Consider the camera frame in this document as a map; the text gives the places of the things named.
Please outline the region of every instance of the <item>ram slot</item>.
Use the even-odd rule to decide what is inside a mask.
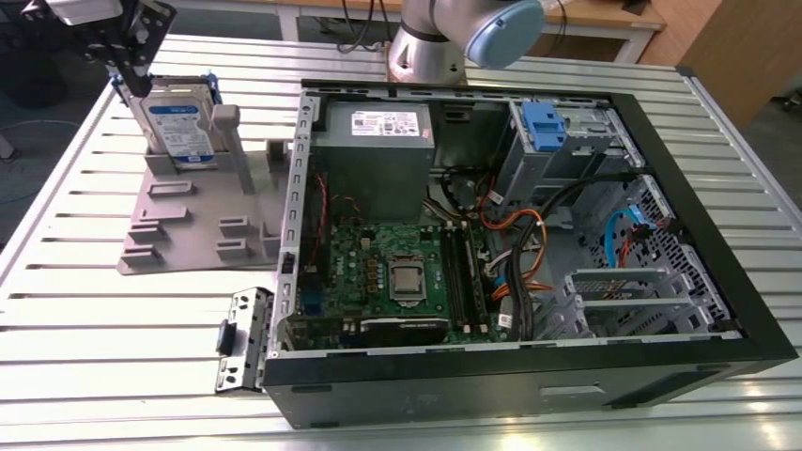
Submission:
[[[457,330],[462,330],[467,324],[463,309],[463,284],[461,283],[461,265],[459,265],[459,244],[454,240],[454,233],[443,229],[441,231],[442,248],[442,272],[446,279],[449,291],[449,311],[451,313],[451,323]]]
[[[479,311],[477,309],[477,291],[474,289],[474,273],[475,273],[475,265],[473,262],[473,253],[470,252],[470,240],[465,235],[463,230],[457,229],[454,231],[454,244],[457,247],[458,259],[457,269],[458,276],[461,281],[461,288],[463,291],[463,295],[461,296],[461,300],[463,301],[463,312],[467,317],[467,323],[478,327],[479,326]]]

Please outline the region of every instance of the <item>black wire bundle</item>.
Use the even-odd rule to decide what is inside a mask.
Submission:
[[[378,52],[379,48],[373,48],[365,45],[362,42],[365,41],[365,37],[367,36],[367,32],[371,28],[371,24],[374,22],[374,9],[377,7],[377,0],[371,0],[371,6],[367,10],[367,20],[362,23],[360,31],[358,32],[354,28],[354,24],[351,23],[351,15],[348,14],[348,6],[346,5],[346,0],[342,1],[342,13],[346,18],[346,24],[348,25],[348,30],[351,31],[351,38],[354,42],[351,44],[339,43],[338,50],[342,54],[350,54],[354,52],[358,47],[362,47],[369,52]],[[379,0],[381,5],[381,13],[385,19],[385,31],[387,33],[387,40],[393,40],[393,33],[390,32],[390,21],[387,20],[387,9],[385,8],[385,0]]]
[[[591,183],[597,183],[599,181],[633,181],[637,177],[637,173],[625,172],[617,174],[599,174],[597,176],[574,180],[557,193],[554,193],[543,203],[543,207],[541,208],[541,217],[543,220],[546,220],[549,214],[561,204],[561,202],[563,202],[567,197],[575,194]],[[522,253],[525,251],[525,245],[529,241],[529,237],[537,228],[538,220],[533,218],[526,225],[525,231],[519,235],[515,244],[513,244],[513,252],[510,253],[506,265],[505,277],[510,286],[510,297],[513,298],[514,305],[513,334],[510,335],[511,340],[530,340],[534,333],[534,312],[526,289],[526,282],[522,277]]]

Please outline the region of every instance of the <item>power supply label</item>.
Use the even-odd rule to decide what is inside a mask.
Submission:
[[[358,111],[351,115],[354,136],[421,136],[418,114],[403,111]]]
[[[200,129],[200,110],[194,105],[152,106],[155,132],[171,156],[183,163],[206,163],[215,157],[210,135]]]

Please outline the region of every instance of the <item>blue hard drive label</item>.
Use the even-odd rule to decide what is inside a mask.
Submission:
[[[156,135],[171,156],[183,163],[207,163],[215,157],[210,135],[199,127],[202,113],[194,105],[151,106]]]

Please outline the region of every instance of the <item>metal table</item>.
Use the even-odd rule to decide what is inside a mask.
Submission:
[[[155,73],[212,69],[246,149],[292,135],[298,79],[382,80],[381,55],[328,44],[172,36]],[[633,93],[802,347],[802,218],[693,78],[673,69],[526,59],[471,84]],[[123,277],[114,265],[146,141],[107,88],[0,256],[0,444],[239,449],[786,449],[802,443],[802,360],[651,409],[294,431],[267,397],[214,396],[230,294],[267,271]]]

